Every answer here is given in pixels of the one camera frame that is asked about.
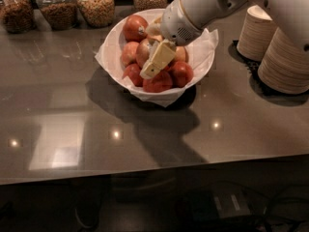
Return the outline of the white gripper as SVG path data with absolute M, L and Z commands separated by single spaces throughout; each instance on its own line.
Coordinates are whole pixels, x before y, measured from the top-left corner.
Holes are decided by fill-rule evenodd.
M 156 18 L 146 28 L 149 36 L 161 35 L 167 39 L 155 42 L 149 59 L 143 65 L 140 75 L 144 79 L 157 76 L 176 56 L 176 45 L 185 46 L 199 38 L 203 29 L 197 28 L 183 8 L 182 0 L 174 0 L 167 6 L 162 17 Z

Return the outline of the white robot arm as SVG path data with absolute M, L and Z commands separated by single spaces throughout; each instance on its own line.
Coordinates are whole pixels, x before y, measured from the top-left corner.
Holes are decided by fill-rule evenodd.
M 152 47 L 141 76 L 155 77 L 172 61 L 178 46 L 191 44 L 212 22 L 249 2 L 266 12 L 303 53 L 308 52 L 309 0 L 174 0 L 161 16 L 159 32 L 164 41 Z

